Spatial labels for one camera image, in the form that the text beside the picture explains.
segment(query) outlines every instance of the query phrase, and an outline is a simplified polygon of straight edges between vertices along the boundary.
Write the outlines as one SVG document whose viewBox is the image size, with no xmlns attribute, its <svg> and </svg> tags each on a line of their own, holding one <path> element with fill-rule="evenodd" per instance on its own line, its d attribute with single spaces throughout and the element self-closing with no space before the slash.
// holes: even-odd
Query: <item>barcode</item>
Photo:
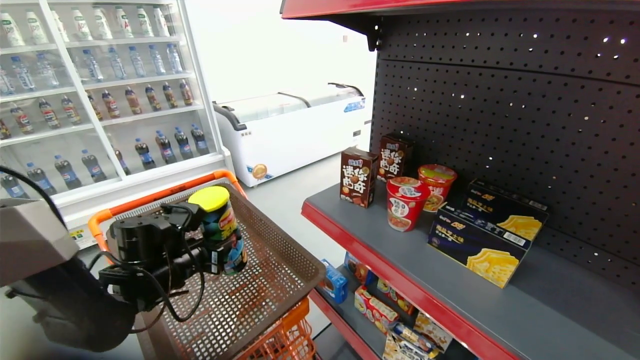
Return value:
<svg viewBox="0 0 640 360">
<path fill-rule="evenodd" d="M 511 234 L 511 233 L 504 233 L 504 238 L 507 240 L 511 240 L 520 246 L 524 245 L 525 243 L 525 240 L 523 238 L 519 236 L 515 236 L 514 234 Z"/>
</svg>

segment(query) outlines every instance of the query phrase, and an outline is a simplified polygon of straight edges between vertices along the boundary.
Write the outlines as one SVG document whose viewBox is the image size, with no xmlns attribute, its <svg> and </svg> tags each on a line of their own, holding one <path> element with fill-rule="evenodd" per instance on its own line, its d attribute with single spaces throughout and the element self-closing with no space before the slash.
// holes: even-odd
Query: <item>instant noodle cup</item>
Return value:
<svg viewBox="0 0 640 360">
<path fill-rule="evenodd" d="M 442 165 L 428 164 L 418 168 L 418 179 L 431 190 L 431 195 L 424 204 L 424 211 L 430 213 L 438 211 L 457 177 L 455 171 Z"/>
<path fill-rule="evenodd" d="M 424 203 L 431 195 L 429 187 L 412 177 L 395 177 L 387 181 L 387 220 L 398 231 L 411 231 Z"/>
</svg>

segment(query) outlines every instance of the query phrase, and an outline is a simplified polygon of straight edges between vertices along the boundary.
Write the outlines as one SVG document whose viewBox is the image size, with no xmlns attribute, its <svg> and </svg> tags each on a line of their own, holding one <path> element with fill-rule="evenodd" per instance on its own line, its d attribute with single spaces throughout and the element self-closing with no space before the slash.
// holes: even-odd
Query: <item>shopping basket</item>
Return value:
<svg viewBox="0 0 640 360">
<path fill-rule="evenodd" d="M 139 333 L 145 359 L 310 359 L 315 348 L 305 320 L 307 294 L 324 278 L 324 265 L 247 200 L 233 173 L 215 171 L 102 210 L 92 217 L 89 229 L 101 250 L 109 251 L 109 244 L 115 249 L 114 239 L 102 234 L 101 222 L 160 213 L 160 204 L 185 201 L 214 181 L 230 183 L 216 186 L 230 192 L 249 262 L 233 276 L 207 275 L 204 298 L 190 320 L 179 323 L 165 313 Z M 199 286 L 199 279 L 191 277 L 184 287 L 189 293 L 172 299 L 179 313 L 193 307 Z M 138 315 L 136 328 L 149 325 L 158 311 Z"/>
</svg>

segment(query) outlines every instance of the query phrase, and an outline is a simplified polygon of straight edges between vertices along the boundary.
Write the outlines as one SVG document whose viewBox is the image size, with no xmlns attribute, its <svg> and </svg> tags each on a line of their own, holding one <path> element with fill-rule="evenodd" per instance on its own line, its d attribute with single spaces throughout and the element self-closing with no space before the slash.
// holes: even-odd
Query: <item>yellow lid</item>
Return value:
<svg viewBox="0 0 640 360">
<path fill-rule="evenodd" d="M 210 186 L 198 190 L 189 196 L 190 204 L 200 205 L 206 212 L 210 213 L 222 208 L 229 201 L 229 191 L 222 186 Z"/>
</svg>

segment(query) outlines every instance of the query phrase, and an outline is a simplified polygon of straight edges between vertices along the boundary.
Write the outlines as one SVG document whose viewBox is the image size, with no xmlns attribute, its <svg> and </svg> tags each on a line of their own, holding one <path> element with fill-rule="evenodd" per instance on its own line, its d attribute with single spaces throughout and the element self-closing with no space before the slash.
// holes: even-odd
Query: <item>pegboard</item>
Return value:
<svg viewBox="0 0 640 360">
<path fill-rule="evenodd" d="M 639 58 L 637 12 L 384 18 L 371 149 L 402 131 L 419 163 L 550 205 L 537 246 L 637 288 Z"/>
</svg>

